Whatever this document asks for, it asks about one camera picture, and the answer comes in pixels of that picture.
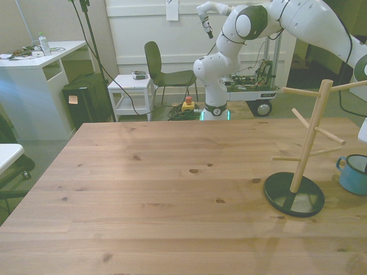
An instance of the cart wheel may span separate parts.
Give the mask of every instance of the cart wheel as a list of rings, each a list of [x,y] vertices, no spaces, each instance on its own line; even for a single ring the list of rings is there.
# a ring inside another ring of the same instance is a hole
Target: cart wheel
[[[27,171],[23,171],[22,176],[24,179],[30,179],[30,173],[28,173]]]
[[[269,100],[256,100],[252,106],[252,113],[254,116],[268,116],[273,110]]]

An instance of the sticker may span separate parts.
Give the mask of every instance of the sticker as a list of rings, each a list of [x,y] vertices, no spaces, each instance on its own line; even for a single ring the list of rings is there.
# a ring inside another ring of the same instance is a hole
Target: sticker
[[[69,96],[69,104],[78,104],[78,96]]]

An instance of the black case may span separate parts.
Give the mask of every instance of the black case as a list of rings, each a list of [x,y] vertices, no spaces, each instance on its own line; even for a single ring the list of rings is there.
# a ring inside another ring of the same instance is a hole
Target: black case
[[[63,95],[76,129],[83,123],[109,121],[110,98],[100,73],[81,74],[64,86]],[[77,104],[72,104],[69,96],[76,96]]]

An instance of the black round base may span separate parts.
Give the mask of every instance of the black round base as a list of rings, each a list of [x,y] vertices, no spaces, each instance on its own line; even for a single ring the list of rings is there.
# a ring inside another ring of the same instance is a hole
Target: black round base
[[[294,173],[280,172],[271,175],[264,183],[265,197],[269,203],[287,215],[299,218],[319,213],[325,204],[321,189],[312,180],[302,177],[297,193],[290,191]]]

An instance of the cable bundle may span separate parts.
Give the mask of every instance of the cable bundle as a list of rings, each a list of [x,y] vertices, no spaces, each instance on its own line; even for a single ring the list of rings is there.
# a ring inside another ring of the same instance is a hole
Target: cable bundle
[[[171,111],[168,113],[169,120],[168,121],[175,121],[175,120],[195,120],[200,117],[200,112],[195,112],[194,110],[185,110],[181,111],[182,104],[177,105],[172,108]]]

